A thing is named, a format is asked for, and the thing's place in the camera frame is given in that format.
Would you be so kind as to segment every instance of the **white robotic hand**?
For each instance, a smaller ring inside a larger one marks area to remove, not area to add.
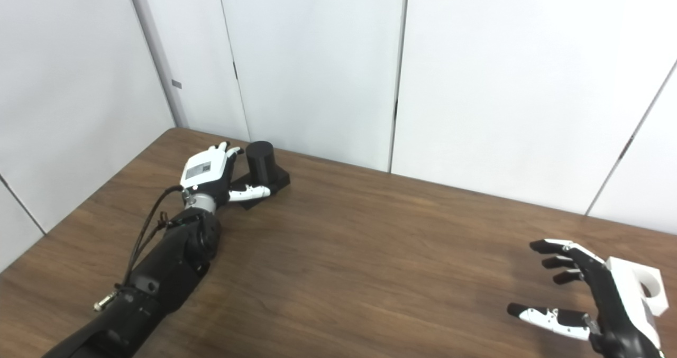
[[[567,268],[554,276],[555,283],[585,281],[599,314],[593,320],[576,310],[516,303],[508,305],[509,314],[557,334],[589,339],[592,348],[606,358],[663,357],[653,322],[654,316],[668,308],[658,269],[615,257],[605,262],[570,240],[539,240],[530,246],[540,254],[557,254],[543,261],[545,268]]]
[[[198,207],[213,213],[218,206],[231,201],[251,201],[271,195],[271,190],[264,185],[244,185],[240,191],[230,189],[235,159],[244,151],[239,146],[230,149],[228,146],[224,141],[188,159],[181,175],[186,208]]]

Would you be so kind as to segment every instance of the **cable connector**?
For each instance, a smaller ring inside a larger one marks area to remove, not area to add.
[[[114,290],[109,293],[108,296],[104,297],[101,301],[94,303],[94,312],[100,312],[106,308],[106,306],[111,303],[111,301],[118,296],[118,290]]]

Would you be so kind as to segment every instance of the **robotic hand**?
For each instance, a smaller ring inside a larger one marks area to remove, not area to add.
[[[664,358],[653,317],[667,310],[660,271],[610,257],[606,262],[569,240],[545,239],[530,244],[540,254],[556,254],[543,261],[556,274],[556,284],[583,280],[590,286],[599,314],[511,303],[508,313],[535,326],[576,339],[587,339],[605,358]]]
[[[289,174],[275,164],[273,146],[256,141],[246,149],[248,175],[232,181],[237,155],[228,143],[210,146],[189,158],[181,184],[165,190],[155,202],[134,245],[122,283],[94,304],[99,316],[44,358],[128,358],[133,356],[155,327],[186,302],[216,256],[221,224],[215,212],[232,201],[251,208],[289,185]],[[181,191],[185,209],[172,219],[160,213],[158,226],[143,240],[160,202]],[[162,240],[135,265],[155,233],[166,228]]]

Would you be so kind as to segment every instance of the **white wall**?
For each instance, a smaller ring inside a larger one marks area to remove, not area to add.
[[[12,264],[42,233],[14,200],[10,191],[0,183],[0,272]]]
[[[179,126],[249,141],[221,0],[135,1]]]
[[[50,230],[173,122],[130,0],[0,0],[0,29],[0,174]]]
[[[584,213],[675,23],[676,0],[409,0],[392,172]]]
[[[591,216],[677,234],[677,74],[667,82]]]
[[[387,170],[403,0],[223,0],[252,139]]]

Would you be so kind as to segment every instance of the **panel seam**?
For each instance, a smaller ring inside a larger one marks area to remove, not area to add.
[[[247,110],[244,107],[244,96],[242,96],[242,86],[240,86],[240,79],[237,76],[237,67],[235,64],[235,55],[233,54],[233,43],[230,42],[230,31],[228,30],[228,21],[225,19],[225,7],[223,6],[223,0],[218,0],[218,3],[221,4],[221,13],[223,14],[223,25],[225,26],[225,36],[228,39],[228,49],[230,49],[230,57],[233,60],[233,70],[235,71],[235,80],[237,81],[237,90],[240,93],[240,105],[242,105],[242,115],[244,116],[244,126],[247,128],[247,137],[249,137],[249,142],[253,141],[252,134],[249,131],[249,120],[247,120]]]
[[[602,182],[602,186],[600,186],[599,190],[597,191],[597,194],[595,194],[595,197],[592,199],[592,202],[590,203],[590,206],[588,206],[588,209],[585,211],[585,215],[589,216],[590,212],[592,211],[592,208],[594,205],[597,203],[597,200],[599,197],[602,195],[602,192],[604,191],[605,187],[607,186],[607,183],[609,183],[609,180],[611,179],[611,176],[614,175],[614,172],[616,172],[616,168],[618,168],[618,165],[620,164],[621,160],[625,157],[626,153],[628,152],[628,149],[630,148],[631,144],[633,143],[634,139],[636,139],[637,133],[640,131],[642,126],[644,125],[644,122],[646,121],[646,118],[650,114],[651,110],[653,110],[653,106],[656,104],[656,101],[658,101],[658,98],[660,97],[661,93],[663,92],[663,89],[667,85],[667,82],[670,81],[670,78],[672,77],[672,74],[674,73],[675,69],[677,68],[677,60],[672,64],[672,67],[670,68],[670,71],[667,72],[667,76],[665,76],[665,79],[663,79],[663,83],[661,86],[658,88],[658,91],[656,92],[656,95],[653,96],[653,99],[651,100],[651,103],[648,105],[648,108],[646,108],[646,111],[644,112],[644,115],[640,119],[639,123],[634,129],[633,134],[631,134],[630,138],[628,139],[628,142],[625,144],[623,147],[623,150],[621,151],[621,154],[618,156],[616,159],[616,163],[614,163],[614,166],[611,167],[611,170],[609,171],[609,174],[607,174],[606,179],[604,179],[604,182]]]
[[[395,78],[395,100],[392,104],[392,126],[390,128],[390,149],[388,152],[388,173],[392,173],[392,154],[395,150],[395,130],[397,126],[397,107],[399,106],[399,83],[402,76],[402,55],[404,54],[404,31],[407,25],[409,0],[402,0],[402,13],[399,28],[399,47],[397,49],[397,71]]]
[[[37,219],[35,219],[35,217],[33,216],[33,214],[31,214],[31,212],[30,212],[29,209],[26,207],[26,205],[24,204],[24,202],[22,202],[21,199],[19,199],[19,196],[17,196],[17,194],[14,192],[14,190],[12,190],[12,188],[10,187],[10,184],[7,183],[7,180],[5,180],[5,177],[2,177],[2,175],[0,175],[0,182],[2,182],[2,184],[7,188],[7,191],[9,191],[10,194],[12,194],[12,197],[14,197],[14,200],[17,201],[17,203],[19,204],[19,206],[21,206],[21,208],[24,210],[24,212],[26,213],[26,215],[28,215],[29,218],[33,221],[33,223],[35,223],[35,225],[37,226],[38,230],[40,230],[40,232],[41,232],[44,236],[46,236],[47,233],[44,232],[44,228],[42,228],[42,226],[40,225],[40,223],[38,223]]]

